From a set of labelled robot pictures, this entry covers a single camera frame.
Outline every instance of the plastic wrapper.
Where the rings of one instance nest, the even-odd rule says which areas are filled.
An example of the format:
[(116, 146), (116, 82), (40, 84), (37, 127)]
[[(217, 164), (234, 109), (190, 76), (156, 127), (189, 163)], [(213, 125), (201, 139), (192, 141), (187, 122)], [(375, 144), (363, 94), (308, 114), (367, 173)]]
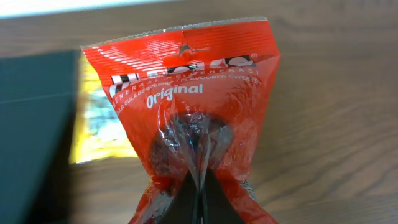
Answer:
[(215, 171), (245, 223), (276, 223), (246, 180), (280, 58), (263, 17), (207, 22), (83, 48), (152, 181), (130, 223), (158, 223), (187, 172)]

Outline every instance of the blurry yellow object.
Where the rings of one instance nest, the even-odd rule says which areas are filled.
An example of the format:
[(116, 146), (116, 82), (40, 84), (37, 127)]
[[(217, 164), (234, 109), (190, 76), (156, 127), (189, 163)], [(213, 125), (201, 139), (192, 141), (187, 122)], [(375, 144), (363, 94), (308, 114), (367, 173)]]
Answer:
[(70, 163), (106, 157), (136, 157), (93, 67), (80, 60), (78, 113)]

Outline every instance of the red packaging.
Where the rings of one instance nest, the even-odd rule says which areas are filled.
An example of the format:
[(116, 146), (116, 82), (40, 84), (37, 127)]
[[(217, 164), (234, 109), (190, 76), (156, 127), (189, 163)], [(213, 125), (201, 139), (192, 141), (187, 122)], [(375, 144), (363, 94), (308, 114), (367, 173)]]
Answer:
[(276, 223), (242, 184), (280, 58), (265, 18), (174, 27), (83, 52), (152, 177), (130, 223), (156, 223), (185, 174), (201, 188), (207, 168), (246, 223)]

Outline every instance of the wooden table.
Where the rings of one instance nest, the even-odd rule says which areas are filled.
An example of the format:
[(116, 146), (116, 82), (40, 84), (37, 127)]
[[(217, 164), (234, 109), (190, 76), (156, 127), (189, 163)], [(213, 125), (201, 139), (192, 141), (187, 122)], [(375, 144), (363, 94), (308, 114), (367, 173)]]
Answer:
[[(398, 1), (186, 0), (13, 19), (0, 21), (0, 56), (253, 15), (282, 52), (253, 160), (259, 203), (281, 223), (398, 223)], [(149, 181), (137, 159), (73, 173), (76, 223), (127, 223)]]

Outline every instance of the wooden surface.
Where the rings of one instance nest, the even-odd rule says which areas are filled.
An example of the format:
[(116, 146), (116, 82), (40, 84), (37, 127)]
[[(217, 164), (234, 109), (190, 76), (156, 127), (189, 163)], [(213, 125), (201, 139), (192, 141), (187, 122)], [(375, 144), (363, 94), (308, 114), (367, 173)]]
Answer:
[[(259, 203), (281, 223), (398, 223), (398, 1), (187, 0), (13, 19), (0, 21), (0, 56), (253, 15), (282, 52), (253, 160)], [(76, 223), (127, 223), (149, 181), (137, 159), (73, 170)]]

